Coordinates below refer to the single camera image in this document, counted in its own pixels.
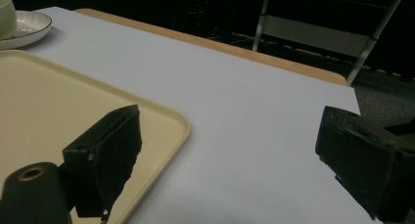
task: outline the wooden table edge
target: wooden table edge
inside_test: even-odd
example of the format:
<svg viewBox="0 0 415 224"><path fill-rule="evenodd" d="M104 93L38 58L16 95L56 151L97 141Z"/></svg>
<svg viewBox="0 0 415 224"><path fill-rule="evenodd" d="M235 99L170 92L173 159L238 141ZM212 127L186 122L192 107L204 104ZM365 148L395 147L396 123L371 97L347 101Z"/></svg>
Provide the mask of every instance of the wooden table edge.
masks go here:
<svg viewBox="0 0 415 224"><path fill-rule="evenodd" d="M347 86L346 80L343 76L341 76L340 74L328 71L328 70L320 69L317 67L311 67L307 65L302 65L296 62L261 54L259 52L254 52L251 50L235 47L235 46L220 43L217 41L212 41L209 39L205 39L203 37L186 34L183 32L163 28L160 26L155 26L155 25L151 25L148 23L144 23L144 22L137 22L131 19L115 16L115 15L97 11L94 9L81 8L81 9L77 9L74 11L82 15L93 17L93 18L100 19L103 21L113 22L113 23L117 23L120 25L132 27L135 29L144 30L147 32L151 32L153 34L157 34L157 35L169 37L172 39L180 40L183 42L187 42L190 44L202 46L202 47L209 48L215 51L219 51L219 52L237 56L243 59L251 60L251 61L254 61L260 64L285 69L291 72L314 77L320 80Z"/></svg>

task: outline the black wall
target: black wall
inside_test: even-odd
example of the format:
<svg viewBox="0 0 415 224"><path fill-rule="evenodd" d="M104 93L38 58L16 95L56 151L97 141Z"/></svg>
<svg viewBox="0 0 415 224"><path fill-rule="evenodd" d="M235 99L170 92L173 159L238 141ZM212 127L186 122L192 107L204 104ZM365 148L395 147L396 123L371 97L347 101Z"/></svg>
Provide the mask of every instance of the black wall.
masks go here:
<svg viewBox="0 0 415 224"><path fill-rule="evenodd" d="M268 14L370 35L392 0L271 0ZM254 36L262 0L14 0L17 10L92 8L200 36ZM402 0L366 64L415 77L415 0Z"/></svg>

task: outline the white plate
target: white plate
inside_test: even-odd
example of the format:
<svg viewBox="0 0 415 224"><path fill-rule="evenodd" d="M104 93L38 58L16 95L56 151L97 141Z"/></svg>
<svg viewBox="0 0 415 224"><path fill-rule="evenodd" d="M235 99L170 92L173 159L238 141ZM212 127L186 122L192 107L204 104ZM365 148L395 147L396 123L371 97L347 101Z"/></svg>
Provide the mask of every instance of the white plate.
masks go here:
<svg viewBox="0 0 415 224"><path fill-rule="evenodd" d="M52 19L38 12L16 11L18 26L13 37L0 40L0 50L14 49L33 43L51 29Z"/></svg>

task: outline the white table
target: white table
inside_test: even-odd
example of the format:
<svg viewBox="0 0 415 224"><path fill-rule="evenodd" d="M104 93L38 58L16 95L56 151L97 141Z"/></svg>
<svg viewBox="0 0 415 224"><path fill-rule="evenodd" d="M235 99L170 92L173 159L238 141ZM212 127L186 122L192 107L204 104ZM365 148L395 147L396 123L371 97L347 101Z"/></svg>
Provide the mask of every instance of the white table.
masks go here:
<svg viewBox="0 0 415 224"><path fill-rule="evenodd" d="M373 223L314 152L353 89L60 8L23 48L185 114L192 133L128 223Z"/></svg>

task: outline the beige tray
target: beige tray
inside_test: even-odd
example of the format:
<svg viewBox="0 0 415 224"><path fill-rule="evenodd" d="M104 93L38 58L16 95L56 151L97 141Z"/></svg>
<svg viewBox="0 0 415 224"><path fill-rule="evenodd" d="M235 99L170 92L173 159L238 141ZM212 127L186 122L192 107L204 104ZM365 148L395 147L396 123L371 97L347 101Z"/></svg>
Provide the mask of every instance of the beige tray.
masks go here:
<svg viewBox="0 0 415 224"><path fill-rule="evenodd" d="M179 112L23 51L0 52L0 191L7 176L35 162L63 162L62 149L111 110L138 104L143 148L115 202L123 223L183 145L190 124ZM99 223L98 218L73 223Z"/></svg>

